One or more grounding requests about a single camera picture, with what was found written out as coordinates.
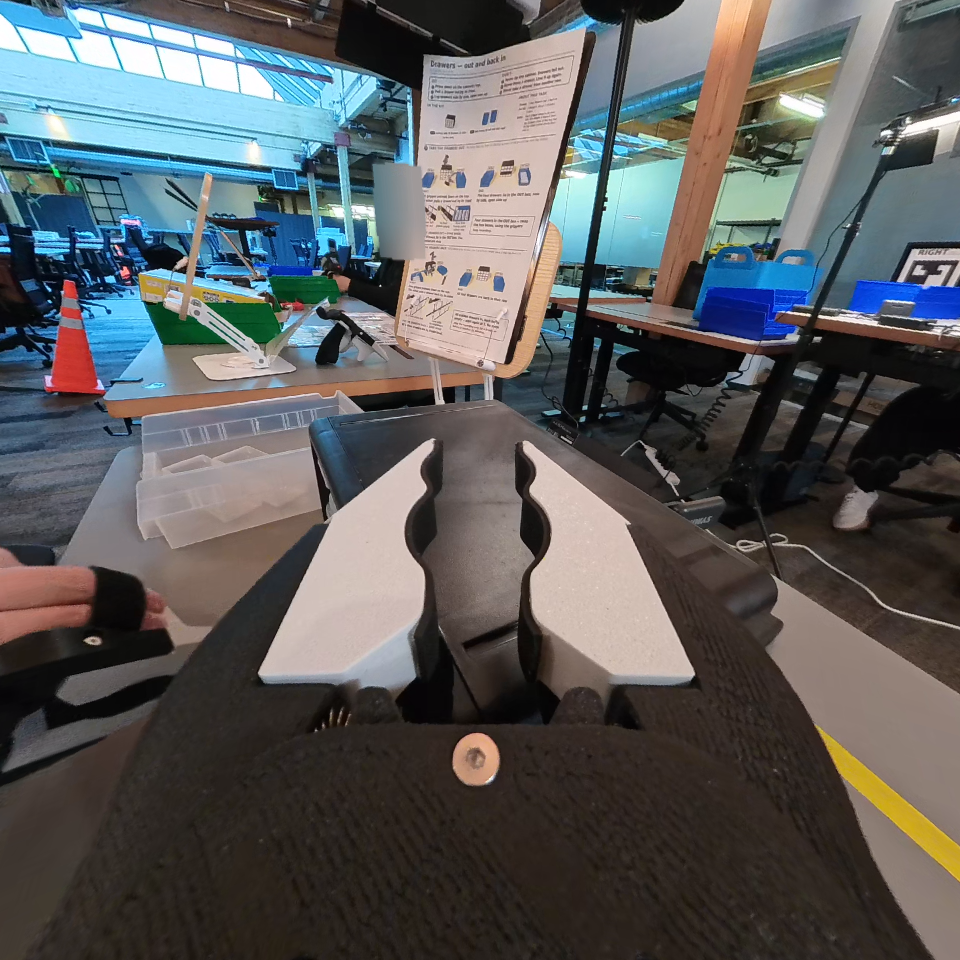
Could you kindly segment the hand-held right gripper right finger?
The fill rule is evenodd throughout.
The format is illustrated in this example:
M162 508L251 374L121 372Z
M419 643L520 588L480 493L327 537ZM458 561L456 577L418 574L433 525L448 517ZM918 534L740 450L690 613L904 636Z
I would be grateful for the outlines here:
M515 448L531 554L517 647L546 688L685 687L694 668L628 520L531 441Z

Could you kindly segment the black drawer cabinet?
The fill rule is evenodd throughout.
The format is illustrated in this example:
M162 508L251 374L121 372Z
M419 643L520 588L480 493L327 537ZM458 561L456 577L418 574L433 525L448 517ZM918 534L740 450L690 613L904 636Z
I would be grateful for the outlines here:
M688 574L740 618L766 648L783 629L774 616L774 578L719 544L671 508L666 485L593 438L572 443L499 401L343 414L309 430L338 508L358 497L424 441L442 442L438 532L425 552L435 581L438 624L459 679L456 723L519 722L538 707L517 644L522 574L522 498L515 449L530 441L630 523L644 528Z

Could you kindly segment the clear plastic bin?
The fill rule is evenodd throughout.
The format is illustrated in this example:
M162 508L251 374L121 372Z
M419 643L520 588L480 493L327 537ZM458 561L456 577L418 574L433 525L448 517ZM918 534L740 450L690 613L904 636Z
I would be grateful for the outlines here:
M145 540L180 548L321 509L309 427L361 413L336 392L290 395L205 409L149 414L141 421L137 523ZM198 454L250 446L269 457L162 476Z

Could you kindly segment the person's left hand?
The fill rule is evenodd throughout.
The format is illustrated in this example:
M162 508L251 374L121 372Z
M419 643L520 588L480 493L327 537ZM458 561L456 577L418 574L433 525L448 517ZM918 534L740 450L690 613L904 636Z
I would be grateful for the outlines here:
M1 550L1 642L57 629L150 631L168 625L162 596L98 566L28 565Z

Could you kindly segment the idle black and white gripper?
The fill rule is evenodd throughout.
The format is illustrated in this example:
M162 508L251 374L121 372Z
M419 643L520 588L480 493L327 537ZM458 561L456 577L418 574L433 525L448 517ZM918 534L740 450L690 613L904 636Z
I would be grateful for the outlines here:
M356 360L361 364L375 355L385 362L390 359L385 346L362 328L351 315L326 304L317 305L315 313L318 318L330 322L331 325L317 350L315 363L318 366L333 365L342 354L351 350L355 351Z

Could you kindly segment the white phone stand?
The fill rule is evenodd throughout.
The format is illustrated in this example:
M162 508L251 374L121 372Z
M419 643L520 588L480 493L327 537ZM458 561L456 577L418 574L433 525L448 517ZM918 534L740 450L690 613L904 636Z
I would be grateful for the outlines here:
M303 325L306 318L304 312L299 312L290 320L289 310L282 310L277 316L272 308L264 303L210 304L196 295L187 298L185 293L177 290L171 290L165 295L163 306L178 313L182 319L196 321L232 349L232 353L221 352L194 357L194 363L209 380L277 377L296 370L293 363L282 357L282 352L289 345L294 333ZM278 327L276 335L264 344L257 342L232 322L233 316L227 314L227 310L234 308L265 311Z

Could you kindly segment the wooden clipboard stand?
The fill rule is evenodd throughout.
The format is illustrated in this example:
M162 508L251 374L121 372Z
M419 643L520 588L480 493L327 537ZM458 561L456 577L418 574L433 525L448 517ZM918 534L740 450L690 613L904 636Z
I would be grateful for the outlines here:
M562 235L553 222L547 223L546 234L536 262L532 287L527 300L523 328L509 364L497 364L494 380L511 379L524 372L534 358L537 344L551 303L553 285L562 255Z

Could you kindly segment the orange traffic cone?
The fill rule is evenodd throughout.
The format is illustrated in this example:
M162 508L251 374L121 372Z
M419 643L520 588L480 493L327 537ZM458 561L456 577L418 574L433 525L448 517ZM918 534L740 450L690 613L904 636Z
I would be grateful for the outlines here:
M48 394L98 398L106 393L94 366L76 284L71 279L62 283L53 366L44 377L44 390Z

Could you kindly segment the large green bin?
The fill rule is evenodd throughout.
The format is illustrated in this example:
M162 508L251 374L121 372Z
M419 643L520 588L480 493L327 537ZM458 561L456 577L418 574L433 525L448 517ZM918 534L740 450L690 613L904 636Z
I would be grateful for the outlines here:
M164 306L169 291L181 293L186 274L175 270L147 270L138 275L141 300L149 314L156 335L164 346L198 346L222 344L214 331L195 318L180 320L179 309ZM265 290L236 284L195 278L192 294L208 304L214 312L259 345L276 337L286 320L274 310L274 302L265 297Z

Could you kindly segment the yellow tape strip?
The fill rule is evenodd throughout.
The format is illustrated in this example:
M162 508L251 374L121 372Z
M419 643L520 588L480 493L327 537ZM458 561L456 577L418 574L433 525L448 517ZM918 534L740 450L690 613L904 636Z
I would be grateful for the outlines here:
M841 778L954 881L959 881L959 844L928 816L843 747L821 726L817 733Z

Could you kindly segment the thin wooden panel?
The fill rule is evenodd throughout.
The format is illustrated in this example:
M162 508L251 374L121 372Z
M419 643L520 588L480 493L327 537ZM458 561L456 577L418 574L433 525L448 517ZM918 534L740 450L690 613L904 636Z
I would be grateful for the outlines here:
M185 273L185 282L182 290L182 304L179 309L179 318L182 320L186 319L187 308L189 306L190 300L193 296L194 282L196 278L197 265L200 255L200 249L203 241L203 235L206 227L209 205L210 205L210 193L213 186L213 175L210 171L204 172L200 192L198 196L198 206L197 206L197 215L195 219L195 226L191 238L191 245L189 248L186 273Z

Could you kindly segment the printed instruction sheet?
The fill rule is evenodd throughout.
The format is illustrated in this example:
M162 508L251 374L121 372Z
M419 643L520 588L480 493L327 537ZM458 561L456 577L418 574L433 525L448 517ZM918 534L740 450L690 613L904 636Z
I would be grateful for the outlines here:
M486 374L512 361L593 42L568 30L423 57L425 248L395 315L411 349Z

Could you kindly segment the blue drawer bin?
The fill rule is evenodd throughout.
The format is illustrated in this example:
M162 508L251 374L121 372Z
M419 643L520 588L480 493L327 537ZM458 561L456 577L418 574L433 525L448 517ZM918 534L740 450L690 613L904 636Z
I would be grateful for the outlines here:
M911 314L914 318L933 321L959 319L957 286L921 286L906 282L859 280L846 309L875 315L888 301L914 304Z

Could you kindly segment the black pole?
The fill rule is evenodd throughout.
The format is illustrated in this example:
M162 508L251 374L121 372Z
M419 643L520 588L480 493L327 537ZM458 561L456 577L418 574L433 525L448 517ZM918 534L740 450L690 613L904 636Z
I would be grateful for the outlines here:
M606 210L607 188L615 155L619 115L632 49L635 25L650 23L673 14L681 1L582 1L583 12L590 18L615 24L619 27L619 39L613 71L611 94L606 116L606 128L602 142L601 159L597 174L589 231L586 240L582 268L582 281L577 298L575 319L563 394L557 408L574 429L580 426L583 403L586 396L590 362L594 353L594 336L589 332L587 309L591 294L591 281L596 265L596 252L602 219Z

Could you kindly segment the black tripod light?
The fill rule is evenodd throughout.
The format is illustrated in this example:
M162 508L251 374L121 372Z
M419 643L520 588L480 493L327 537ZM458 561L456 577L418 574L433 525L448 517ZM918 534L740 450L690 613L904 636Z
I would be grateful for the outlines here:
M750 509L759 526L763 545L776 578L782 578L783 574L776 549L765 524L759 494L760 457L763 443L774 424L796 367L813 341L826 300L859 234L870 201L884 176L893 170L923 166L933 162L939 129L937 126L930 125L932 119L931 113L918 120L912 120L909 115L903 114L896 117L878 134L876 145L881 149L878 162L864 194L853 210L850 223L846 226L844 237L814 300L809 317L799 329L798 340L792 351L780 367L774 368L761 390L750 414L744 436L738 445L729 480L746 489Z

